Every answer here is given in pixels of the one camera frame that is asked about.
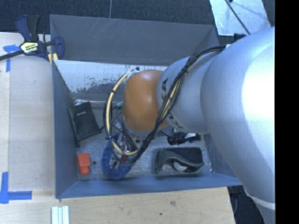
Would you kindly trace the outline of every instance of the black cable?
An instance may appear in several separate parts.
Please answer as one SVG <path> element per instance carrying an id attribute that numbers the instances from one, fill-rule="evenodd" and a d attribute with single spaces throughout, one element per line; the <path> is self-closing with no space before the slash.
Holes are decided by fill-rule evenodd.
<path id="1" fill-rule="evenodd" d="M 246 26 L 244 25 L 244 23 L 241 21 L 241 19 L 239 18 L 239 16 L 237 15 L 237 13 L 235 13 L 234 9 L 232 8 L 232 6 L 230 5 L 230 3 L 225 0 L 225 2 L 227 3 L 227 5 L 229 6 L 230 10 L 232 10 L 233 14 L 236 16 L 236 18 L 238 19 L 238 21 L 240 22 L 240 24 L 244 27 L 244 29 L 246 30 L 246 32 L 250 35 L 250 32 L 248 31 L 248 29 L 246 28 Z"/>
<path id="2" fill-rule="evenodd" d="M 210 52 L 216 52 L 216 51 L 223 51 L 225 49 L 226 46 L 217 46 L 217 47 L 212 47 L 212 48 L 207 48 L 201 52 L 198 52 L 196 54 L 193 54 L 187 61 L 186 65 L 182 68 L 182 70 L 178 73 L 178 75 L 176 76 L 176 78 L 174 79 L 173 83 L 171 84 L 171 87 L 164 99 L 164 102 L 162 104 L 162 107 L 160 108 L 160 111 L 159 111 L 159 114 L 158 114 L 158 117 L 157 117 L 157 120 L 156 120 L 156 123 L 155 123 L 155 126 L 153 128 L 153 130 L 149 133 L 149 135 L 145 138 L 143 144 L 141 145 L 140 149 L 138 150 L 138 152 L 135 154 L 135 157 L 129 161 L 122 161 L 116 154 L 115 152 L 115 149 L 113 147 L 113 144 L 112 144 L 112 138 L 113 138 L 113 135 L 112 135 L 112 127 L 113 125 L 110 125 L 110 130 L 107 130 L 107 127 L 105 125 L 105 130 L 106 130 L 106 133 L 109 137 L 109 140 L 110 140 L 110 145 L 111 145 L 111 149 L 112 149 L 112 152 L 113 152 L 113 155 L 115 156 L 115 158 L 117 159 L 117 161 L 119 161 L 120 163 L 124 164 L 124 165 L 131 165 L 133 163 L 135 163 L 139 158 L 140 156 L 144 153 L 144 151 L 147 149 L 147 147 L 149 146 L 150 142 L 154 139 L 155 137 L 155 134 L 157 133 L 160 125 L 164 122 L 164 120 L 166 119 L 166 117 L 169 115 L 169 113 L 171 112 L 172 108 L 174 107 L 176 101 L 177 101 L 177 98 L 178 98 L 178 95 L 179 95 L 179 92 L 180 92 L 180 89 L 181 89 L 181 85 L 183 83 L 183 80 L 188 72 L 188 69 L 193 65 L 195 64 L 195 62 L 203 55 L 207 54 L 207 53 L 210 53 Z M 104 106 L 104 112 L 103 112 L 103 120 L 104 120 L 104 124 L 106 124 L 106 116 L 105 116 L 105 111 L 107 109 L 107 102 L 108 102 L 108 99 L 105 103 L 105 106 Z"/>

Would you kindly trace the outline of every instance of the wooden table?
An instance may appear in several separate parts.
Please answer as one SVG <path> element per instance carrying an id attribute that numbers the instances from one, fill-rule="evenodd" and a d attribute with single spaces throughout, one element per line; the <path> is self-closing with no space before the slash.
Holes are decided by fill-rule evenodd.
<path id="1" fill-rule="evenodd" d="M 5 54 L 4 42 L 7 40 L 0 41 L 0 55 Z M 1 61 L 0 176 L 9 171 L 9 86 L 10 73 L 6 72 L 6 61 Z M 50 223 L 51 207 L 65 205 L 70 208 L 71 224 L 235 224 L 226 187 L 63 200 L 55 198 L 54 189 L 37 189 L 32 200 L 0 204 L 0 224 Z"/>

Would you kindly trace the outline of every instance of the blue tape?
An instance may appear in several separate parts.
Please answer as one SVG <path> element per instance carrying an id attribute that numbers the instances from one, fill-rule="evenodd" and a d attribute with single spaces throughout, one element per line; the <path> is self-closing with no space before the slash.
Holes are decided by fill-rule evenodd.
<path id="1" fill-rule="evenodd" d="M 9 45 L 9 46 L 4 46 L 3 49 L 9 54 L 11 52 L 19 51 L 21 50 L 20 47 L 16 45 Z M 10 71 L 10 58 L 7 59 L 6 61 L 6 72 Z"/>
<path id="2" fill-rule="evenodd" d="M 8 172 L 2 173 L 0 203 L 8 204 L 12 200 L 31 200 L 32 191 L 9 192 L 8 191 Z"/>

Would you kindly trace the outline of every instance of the blue clamp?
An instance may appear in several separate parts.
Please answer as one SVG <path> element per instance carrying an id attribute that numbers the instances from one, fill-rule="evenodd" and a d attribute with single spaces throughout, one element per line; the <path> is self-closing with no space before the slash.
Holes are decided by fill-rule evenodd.
<path id="1" fill-rule="evenodd" d="M 8 204 L 13 200 L 31 200 L 32 191 L 9 192 L 8 191 L 8 172 L 2 173 L 0 203 Z"/>
<path id="2" fill-rule="evenodd" d="M 57 54 L 59 60 L 64 56 L 64 40 L 61 36 L 54 37 L 53 41 L 46 42 L 45 34 L 43 36 L 43 42 L 39 41 L 39 37 L 36 31 L 36 25 L 40 16 L 28 16 L 23 15 L 16 20 L 16 27 L 18 32 L 23 36 L 24 42 L 20 45 L 18 51 L 0 56 L 0 61 L 9 59 L 14 56 L 24 54 L 26 56 L 38 56 L 49 61 L 48 46 L 55 45 L 53 50 Z"/>

